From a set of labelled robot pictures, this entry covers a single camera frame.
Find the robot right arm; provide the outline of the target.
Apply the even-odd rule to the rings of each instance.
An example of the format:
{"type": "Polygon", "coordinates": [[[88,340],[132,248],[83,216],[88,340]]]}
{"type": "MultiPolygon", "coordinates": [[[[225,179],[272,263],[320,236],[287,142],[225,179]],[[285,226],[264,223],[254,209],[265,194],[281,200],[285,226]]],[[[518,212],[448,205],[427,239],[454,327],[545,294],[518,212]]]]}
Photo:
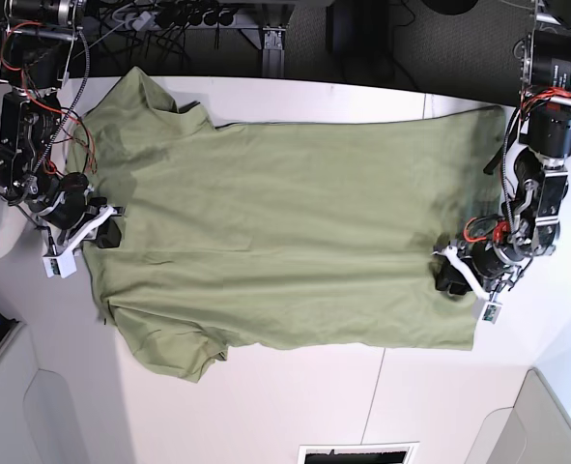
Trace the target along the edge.
{"type": "Polygon", "coordinates": [[[36,228],[57,228],[50,250],[71,240],[118,247],[122,209],[93,193],[83,171],[63,173],[52,149],[67,122],[85,123],[58,99],[75,43],[86,40],[82,1],[7,1],[0,82],[10,85],[0,117],[0,197],[36,228]]]}

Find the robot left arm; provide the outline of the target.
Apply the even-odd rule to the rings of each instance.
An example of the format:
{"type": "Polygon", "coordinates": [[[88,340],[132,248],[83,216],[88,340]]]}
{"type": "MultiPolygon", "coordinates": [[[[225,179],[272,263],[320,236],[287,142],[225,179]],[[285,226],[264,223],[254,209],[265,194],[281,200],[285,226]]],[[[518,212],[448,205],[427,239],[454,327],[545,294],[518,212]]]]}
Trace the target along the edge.
{"type": "Polygon", "coordinates": [[[438,250],[435,287],[449,295],[473,292],[494,304],[557,246],[571,158],[571,1],[536,1],[532,15],[520,103],[483,169],[500,174],[503,201],[498,213],[471,219],[459,239],[438,250]]]}

